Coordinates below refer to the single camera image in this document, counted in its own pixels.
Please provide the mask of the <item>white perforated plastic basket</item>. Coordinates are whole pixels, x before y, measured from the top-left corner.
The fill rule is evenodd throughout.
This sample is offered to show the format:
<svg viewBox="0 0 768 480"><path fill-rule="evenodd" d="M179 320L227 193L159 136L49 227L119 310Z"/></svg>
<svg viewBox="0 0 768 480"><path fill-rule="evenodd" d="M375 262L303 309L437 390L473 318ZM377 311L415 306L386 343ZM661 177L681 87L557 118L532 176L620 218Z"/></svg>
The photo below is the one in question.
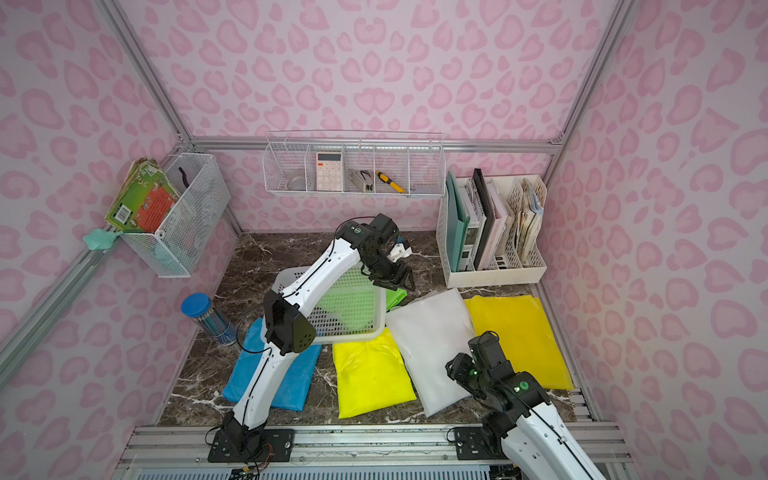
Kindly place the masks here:
<svg viewBox="0 0 768 480"><path fill-rule="evenodd" d="M308 321L314 345L370 341L385 328L385 289L374 286L355 265L322 296Z"/></svg>

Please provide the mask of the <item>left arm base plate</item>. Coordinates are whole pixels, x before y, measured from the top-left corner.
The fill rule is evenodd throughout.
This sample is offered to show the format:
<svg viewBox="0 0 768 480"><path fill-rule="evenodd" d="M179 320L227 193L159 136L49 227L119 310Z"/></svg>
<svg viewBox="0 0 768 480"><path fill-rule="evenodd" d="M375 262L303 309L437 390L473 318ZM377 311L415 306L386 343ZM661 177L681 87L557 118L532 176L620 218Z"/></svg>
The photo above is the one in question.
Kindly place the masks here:
<svg viewBox="0 0 768 480"><path fill-rule="evenodd" d="M296 431L267 428L249 435L244 445L236 446L221 430L211 441L209 463L285 463L290 461Z"/></svg>

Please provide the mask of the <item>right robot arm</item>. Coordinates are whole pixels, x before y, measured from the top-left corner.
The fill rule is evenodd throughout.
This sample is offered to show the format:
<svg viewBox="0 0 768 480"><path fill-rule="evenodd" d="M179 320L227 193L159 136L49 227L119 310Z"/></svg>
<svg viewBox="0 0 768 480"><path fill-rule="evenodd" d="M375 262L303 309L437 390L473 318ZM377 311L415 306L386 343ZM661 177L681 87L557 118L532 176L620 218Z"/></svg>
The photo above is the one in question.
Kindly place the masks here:
<svg viewBox="0 0 768 480"><path fill-rule="evenodd" d="M505 458L530 479L602 479L535 377L516 371L497 333L468 341L470 352L446 364L448 377L490 410L479 427L446 435L460 460Z"/></svg>

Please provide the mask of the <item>white raincoat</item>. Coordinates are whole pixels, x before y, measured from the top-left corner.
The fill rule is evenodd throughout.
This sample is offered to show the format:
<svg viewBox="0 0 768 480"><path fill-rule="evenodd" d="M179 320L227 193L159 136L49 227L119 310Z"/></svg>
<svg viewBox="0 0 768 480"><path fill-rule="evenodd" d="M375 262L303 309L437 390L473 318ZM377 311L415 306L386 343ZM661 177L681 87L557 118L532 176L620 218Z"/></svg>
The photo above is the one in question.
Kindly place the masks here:
<svg viewBox="0 0 768 480"><path fill-rule="evenodd" d="M470 394L451 380L445 365L468 353L475 336L465 302L456 289L433 293L385 317L426 416L431 417Z"/></svg>

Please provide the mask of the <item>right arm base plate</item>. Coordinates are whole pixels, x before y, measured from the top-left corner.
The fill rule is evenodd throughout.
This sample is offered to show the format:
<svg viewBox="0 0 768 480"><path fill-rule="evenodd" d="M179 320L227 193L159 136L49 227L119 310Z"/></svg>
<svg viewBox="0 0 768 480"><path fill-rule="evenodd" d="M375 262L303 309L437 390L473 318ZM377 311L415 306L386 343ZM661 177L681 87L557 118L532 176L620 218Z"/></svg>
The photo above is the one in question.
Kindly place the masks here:
<svg viewBox="0 0 768 480"><path fill-rule="evenodd" d="M460 461L508 459L502 452L501 438L484 427L453 427L447 432L446 440L455 447Z"/></svg>

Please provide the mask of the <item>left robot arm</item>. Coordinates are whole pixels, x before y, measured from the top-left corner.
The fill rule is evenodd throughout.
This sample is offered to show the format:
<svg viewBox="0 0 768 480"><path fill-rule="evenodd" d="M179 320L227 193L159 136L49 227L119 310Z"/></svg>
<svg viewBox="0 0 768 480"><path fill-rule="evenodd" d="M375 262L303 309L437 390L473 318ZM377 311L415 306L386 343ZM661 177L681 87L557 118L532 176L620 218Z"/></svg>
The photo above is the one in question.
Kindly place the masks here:
<svg viewBox="0 0 768 480"><path fill-rule="evenodd" d="M376 287L412 290L412 269L390 257L389 244L399 235L395 222L378 214L367 223L358 217L342 222L323 254L281 292L269 291L263 302L265 349L260 363L233 410L225 415L216 436L221 445L251 459L263 444L261 432L273 399L293 361L317 336L311 312L326 292L350 268L361 272Z"/></svg>

